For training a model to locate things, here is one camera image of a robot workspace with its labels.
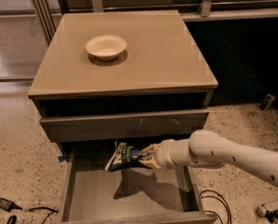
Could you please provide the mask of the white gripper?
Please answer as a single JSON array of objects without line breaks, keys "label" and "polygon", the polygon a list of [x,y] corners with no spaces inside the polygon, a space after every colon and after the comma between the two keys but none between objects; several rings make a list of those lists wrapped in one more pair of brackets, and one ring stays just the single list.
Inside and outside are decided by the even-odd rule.
[{"label": "white gripper", "polygon": [[139,160],[145,167],[151,169],[173,169],[175,164],[173,162],[171,151],[174,140],[164,140],[159,144],[151,144],[142,150],[144,156],[153,155],[155,160]]}]

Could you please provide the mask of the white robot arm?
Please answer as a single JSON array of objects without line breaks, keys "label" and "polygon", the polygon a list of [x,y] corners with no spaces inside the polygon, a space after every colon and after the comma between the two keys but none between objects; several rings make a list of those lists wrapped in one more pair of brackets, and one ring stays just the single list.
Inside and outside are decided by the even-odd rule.
[{"label": "white robot arm", "polygon": [[188,139],[164,140],[145,148],[143,154],[139,162],[152,169],[231,164],[278,188],[278,152],[241,145],[212,131],[198,130]]}]

